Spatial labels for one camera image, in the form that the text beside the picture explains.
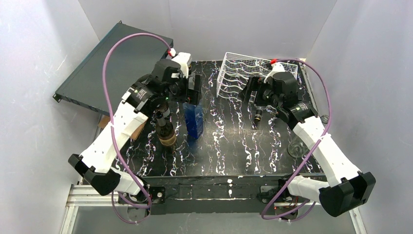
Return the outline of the blue square glass bottle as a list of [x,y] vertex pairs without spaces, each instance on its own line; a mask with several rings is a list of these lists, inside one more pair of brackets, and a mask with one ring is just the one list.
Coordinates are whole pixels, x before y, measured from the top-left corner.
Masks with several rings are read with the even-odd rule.
[[203,133],[203,106],[183,103],[183,108],[188,135],[198,139]]

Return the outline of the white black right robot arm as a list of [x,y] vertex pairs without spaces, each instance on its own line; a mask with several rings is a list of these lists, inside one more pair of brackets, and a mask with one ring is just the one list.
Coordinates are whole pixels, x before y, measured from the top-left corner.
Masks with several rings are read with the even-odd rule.
[[326,176],[326,182],[299,175],[300,169],[279,179],[277,193],[269,201],[274,203],[282,196],[298,196],[319,203],[333,217],[337,217],[365,204],[375,186],[370,172],[363,173],[337,146],[323,125],[314,107],[298,96],[298,84],[289,72],[276,72],[265,80],[252,77],[239,93],[244,101],[255,91],[254,104],[271,106],[278,117],[310,150]]

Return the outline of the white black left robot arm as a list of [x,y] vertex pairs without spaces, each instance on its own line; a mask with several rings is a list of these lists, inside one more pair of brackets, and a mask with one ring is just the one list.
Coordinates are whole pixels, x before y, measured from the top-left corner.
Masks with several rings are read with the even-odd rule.
[[145,190],[145,183],[133,173],[123,172],[112,166],[121,158],[120,150],[133,133],[153,115],[169,114],[165,104],[169,101],[197,105],[201,100],[201,78],[191,70],[191,57],[179,53],[172,59],[156,62],[151,73],[133,83],[124,93],[116,111],[110,111],[109,123],[80,154],[72,154],[68,163],[100,195],[111,192],[138,195]]

